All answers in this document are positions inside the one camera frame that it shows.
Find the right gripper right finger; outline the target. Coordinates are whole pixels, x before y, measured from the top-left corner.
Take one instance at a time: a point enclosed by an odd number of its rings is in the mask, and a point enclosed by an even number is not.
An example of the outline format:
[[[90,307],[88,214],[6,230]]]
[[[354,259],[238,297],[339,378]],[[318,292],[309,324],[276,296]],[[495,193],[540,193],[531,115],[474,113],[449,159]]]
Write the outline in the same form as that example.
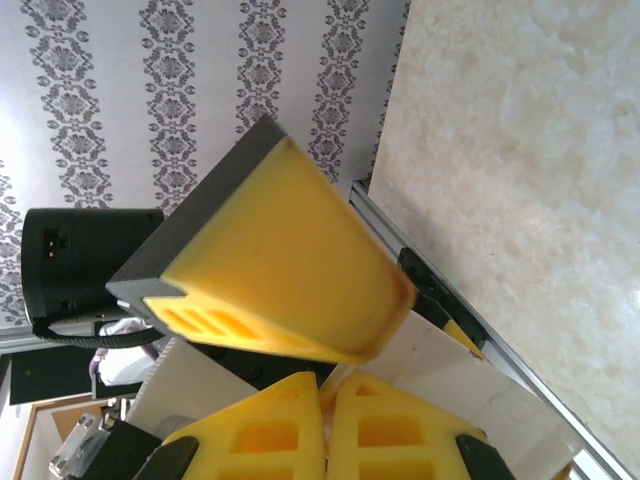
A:
[[[336,395],[329,479],[512,479],[485,432],[362,371]]]

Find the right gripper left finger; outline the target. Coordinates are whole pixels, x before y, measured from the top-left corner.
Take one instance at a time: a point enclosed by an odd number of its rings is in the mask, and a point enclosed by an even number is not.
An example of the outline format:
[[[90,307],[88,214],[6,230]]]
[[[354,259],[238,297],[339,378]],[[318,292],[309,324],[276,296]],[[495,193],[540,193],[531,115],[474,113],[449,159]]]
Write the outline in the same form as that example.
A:
[[[320,480],[325,473],[316,376],[299,372],[174,432],[136,477]]]

